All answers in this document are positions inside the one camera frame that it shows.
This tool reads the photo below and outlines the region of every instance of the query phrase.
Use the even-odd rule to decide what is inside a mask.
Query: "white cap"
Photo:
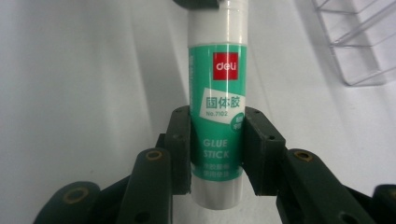
[[[248,43],[248,0],[223,0],[219,9],[189,12],[189,47]]]

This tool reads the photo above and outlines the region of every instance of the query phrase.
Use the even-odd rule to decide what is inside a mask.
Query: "deli logo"
[[[238,52],[213,53],[213,79],[238,79]]]

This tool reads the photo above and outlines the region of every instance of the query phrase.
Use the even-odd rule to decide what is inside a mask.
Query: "glue stick label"
[[[212,181],[242,174],[246,52],[243,45],[190,48],[192,172]]]

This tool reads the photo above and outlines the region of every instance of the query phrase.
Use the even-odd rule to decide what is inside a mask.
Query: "white background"
[[[32,223],[50,196],[131,173],[188,102],[187,12],[171,0],[6,0],[0,6],[0,223]],[[396,183],[396,83],[336,74],[310,1],[251,0],[247,105],[371,195]],[[274,197],[210,211],[174,197],[174,223],[280,223]]]

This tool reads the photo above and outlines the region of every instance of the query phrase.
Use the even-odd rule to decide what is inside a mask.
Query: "white glue stick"
[[[242,197],[247,43],[248,0],[189,11],[191,195],[208,209]]]

